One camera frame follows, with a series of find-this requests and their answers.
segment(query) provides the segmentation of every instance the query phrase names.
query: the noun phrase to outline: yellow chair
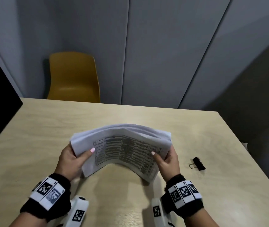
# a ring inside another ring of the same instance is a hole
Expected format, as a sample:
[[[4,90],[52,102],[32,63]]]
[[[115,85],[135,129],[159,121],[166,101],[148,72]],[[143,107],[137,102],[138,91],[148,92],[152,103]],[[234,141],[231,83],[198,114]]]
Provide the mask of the yellow chair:
[[[61,52],[49,57],[51,84],[47,99],[100,103],[95,59],[84,53]]]

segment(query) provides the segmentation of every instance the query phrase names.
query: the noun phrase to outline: hand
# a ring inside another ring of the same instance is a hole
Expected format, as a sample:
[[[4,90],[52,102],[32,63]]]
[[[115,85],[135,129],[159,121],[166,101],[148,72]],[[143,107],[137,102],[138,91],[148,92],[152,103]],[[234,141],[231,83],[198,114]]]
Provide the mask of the hand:
[[[179,169],[178,156],[173,145],[171,145],[165,160],[163,160],[159,154],[153,151],[151,152],[151,154],[153,155],[154,160],[159,167],[159,172],[161,173],[161,176],[163,177],[166,183],[175,175],[181,173]]]
[[[61,152],[59,161],[54,173],[61,174],[68,180],[72,181],[81,170],[85,161],[95,151],[94,148],[85,151],[79,157],[76,157],[72,149],[72,145],[69,143]]]

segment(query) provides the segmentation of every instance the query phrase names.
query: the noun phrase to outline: stack of paper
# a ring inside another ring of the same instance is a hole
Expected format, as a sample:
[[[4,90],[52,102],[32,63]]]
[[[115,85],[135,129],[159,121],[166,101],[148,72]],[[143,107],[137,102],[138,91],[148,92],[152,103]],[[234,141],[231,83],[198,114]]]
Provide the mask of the stack of paper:
[[[135,124],[114,124],[76,133],[70,141],[76,156],[95,148],[82,167],[85,177],[109,163],[118,163],[152,182],[159,169],[151,152],[164,159],[171,146],[171,133]]]

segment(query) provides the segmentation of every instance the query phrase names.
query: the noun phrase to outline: chair backrest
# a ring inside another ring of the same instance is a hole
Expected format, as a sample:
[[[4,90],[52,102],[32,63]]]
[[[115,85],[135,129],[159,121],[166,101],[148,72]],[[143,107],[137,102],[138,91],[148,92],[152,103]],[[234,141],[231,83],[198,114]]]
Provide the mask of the chair backrest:
[[[94,88],[94,92],[99,94],[97,98],[100,102],[100,88],[94,57],[79,52],[53,53],[49,57],[49,64],[51,86],[48,99],[55,99],[54,92],[58,88],[84,86]]]

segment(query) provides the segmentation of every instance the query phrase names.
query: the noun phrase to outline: light wood tabletop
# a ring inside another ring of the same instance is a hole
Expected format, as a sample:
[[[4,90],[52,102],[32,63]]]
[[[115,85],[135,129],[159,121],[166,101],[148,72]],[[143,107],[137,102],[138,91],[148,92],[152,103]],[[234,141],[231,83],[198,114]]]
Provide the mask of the light wood tabletop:
[[[169,131],[181,173],[203,196],[220,226],[269,226],[269,179],[217,112],[22,98],[0,134],[0,227],[18,215],[31,189],[51,174],[73,133],[115,123]],[[190,169],[198,156],[206,170]],[[82,226],[152,227],[150,201],[163,194],[158,174],[147,185],[128,168],[109,164],[80,182],[90,201]],[[172,216],[176,227],[183,220]]]

